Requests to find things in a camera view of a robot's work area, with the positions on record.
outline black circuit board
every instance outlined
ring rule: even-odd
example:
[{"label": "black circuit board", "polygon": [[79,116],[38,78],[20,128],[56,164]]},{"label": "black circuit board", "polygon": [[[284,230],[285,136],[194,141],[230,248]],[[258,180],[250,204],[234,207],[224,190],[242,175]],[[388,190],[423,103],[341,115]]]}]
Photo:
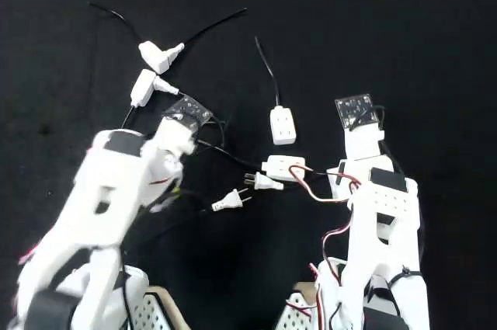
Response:
[{"label": "black circuit board", "polygon": [[183,126],[192,132],[197,132],[212,117],[212,112],[202,106],[198,101],[183,96],[177,103],[169,107],[164,113],[164,117],[171,117],[178,120]]},{"label": "black circuit board", "polygon": [[[358,95],[346,97],[344,99],[335,100],[336,109],[339,111],[340,120],[342,121],[343,129],[347,130],[354,123],[354,120],[362,113],[371,109],[373,102],[370,95]],[[364,124],[377,123],[378,116],[371,110],[361,120],[360,126]]]}]

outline power outlet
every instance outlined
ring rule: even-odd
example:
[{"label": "power outlet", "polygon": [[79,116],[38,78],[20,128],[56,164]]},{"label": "power outlet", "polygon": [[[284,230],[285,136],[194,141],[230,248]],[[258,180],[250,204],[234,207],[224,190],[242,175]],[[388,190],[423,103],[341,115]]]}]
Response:
[{"label": "power outlet", "polygon": [[[290,157],[287,155],[270,155],[267,162],[262,163],[262,170],[267,177],[273,180],[294,181],[297,180],[292,176],[288,168],[291,165],[305,165],[305,158]],[[294,168],[293,171],[299,179],[303,179],[305,171],[301,168]]]},{"label": "power outlet", "polygon": [[269,114],[269,120],[275,145],[288,145],[295,142],[297,132],[290,109],[282,106],[275,107]]}]

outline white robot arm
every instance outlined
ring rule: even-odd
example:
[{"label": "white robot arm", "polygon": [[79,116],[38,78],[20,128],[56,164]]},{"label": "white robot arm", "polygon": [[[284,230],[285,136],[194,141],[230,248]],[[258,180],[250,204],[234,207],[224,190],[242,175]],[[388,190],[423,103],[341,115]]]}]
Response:
[{"label": "white robot arm", "polygon": [[[132,130],[96,135],[57,222],[19,276],[16,328],[88,330],[124,323],[123,301],[112,300],[118,294],[120,244],[140,208],[160,207],[154,200],[181,182],[180,158],[193,152],[193,133],[210,112],[185,123],[183,118],[193,116],[187,115],[164,116],[150,140]],[[51,288],[55,274],[81,248],[91,251],[89,264]],[[141,300],[146,275],[139,269],[126,274],[132,278],[125,284],[131,297]]]},{"label": "white robot arm", "polygon": [[[373,106],[369,95],[336,105],[347,159],[327,173],[332,199],[348,200],[350,221],[325,234],[325,259],[317,269],[311,265],[315,303],[292,294],[276,330],[309,325],[314,330],[428,330],[426,285],[419,272],[418,186],[394,172],[391,158],[381,154],[383,117],[379,120],[376,110],[382,106]],[[347,230],[347,260],[325,256],[326,239]],[[383,289],[387,298],[365,293],[373,294],[374,288]]]}]

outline black cloth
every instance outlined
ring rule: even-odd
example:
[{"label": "black cloth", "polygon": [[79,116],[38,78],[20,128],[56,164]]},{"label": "black cloth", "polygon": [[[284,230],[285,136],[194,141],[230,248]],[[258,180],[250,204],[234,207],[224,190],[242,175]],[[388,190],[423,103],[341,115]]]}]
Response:
[{"label": "black cloth", "polygon": [[[4,323],[16,260],[56,220],[94,134],[120,125],[144,67],[129,31],[87,1],[0,0]],[[248,7],[189,44],[165,79],[228,121],[228,150],[249,161],[287,154],[335,166],[345,153],[334,99],[369,92],[386,106],[392,153],[419,184],[432,327],[490,323],[495,0],[91,1],[121,12],[163,49]],[[254,35],[292,109],[293,145],[272,144],[273,85]],[[132,127],[153,131],[173,102],[154,95]],[[217,140],[214,129],[201,136]],[[243,173],[206,151],[186,159],[184,187],[214,201],[241,189]],[[329,194],[326,181],[314,186]],[[321,261],[321,236],[348,217],[344,206],[315,203],[299,189],[252,195],[243,209],[199,217],[128,253],[193,328],[271,328],[293,284],[312,280],[308,263]],[[129,239],[143,241],[199,207],[185,197],[144,217]],[[345,258],[346,248],[346,237],[333,238],[328,253]]]}]

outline white power plug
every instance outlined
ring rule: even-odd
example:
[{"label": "white power plug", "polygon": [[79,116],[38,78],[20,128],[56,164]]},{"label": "white power plug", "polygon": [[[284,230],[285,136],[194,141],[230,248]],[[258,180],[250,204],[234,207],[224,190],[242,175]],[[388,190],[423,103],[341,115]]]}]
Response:
[{"label": "white power plug", "polygon": [[222,200],[212,203],[213,211],[224,210],[225,208],[239,208],[243,207],[243,203],[247,200],[251,200],[252,197],[249,196],[244,200],[240,197],[240,194],[246,192],[248,189],[242,189],[240,191],[233,189],[231,192],[226,194]]},{"label": "white power plug", "polygon": [[161,79],[161,77],[153,71],[144,68],[140,75],[138,75],[138,79],[134,83],[133,89],[131,90],[132,107],[143,107],[147,105],[154,90],[171,93],[173,95],[177,95],[179,93],[179,89]]},{"label": "white power plug", "polygon": [[[271,179],[296,182],[297,180],[288,171],[291,165],[305,165],[305,158],[290,157],[288,155],[270,155],[267,158],[267,162],[262,163],[262,170]],[[304,178],[305,170],[302,168],[293,168],[293,171],[299,179]]]},{"label": "white power plug", "polygon": [[283,190],[283,188],[285,187],[283,183],[274,181],[270,177],[263,175],[261,172],[256,172],[255,175],[253,175],[252,173],[245,173],[245,180],[243,181],[243,183],[253,186],[255,190]]},{"label": "white power plug", "polygon": [[162,50],[150,40],[147,40],[138,45],[138,49],[140,50],[141,57],[147,62],[148,66],[157,74],[161,75],[169,70],[171,63],[178,57],[178,54],[185,49],[185,44],[179,43],[173,48]]},{"label": "white power plug", "polygon": [[269,121],[275,145],[288,145],[295,142],[297,132],[295,131],[294,117],[290,109],[276,106],[269,114]]}]

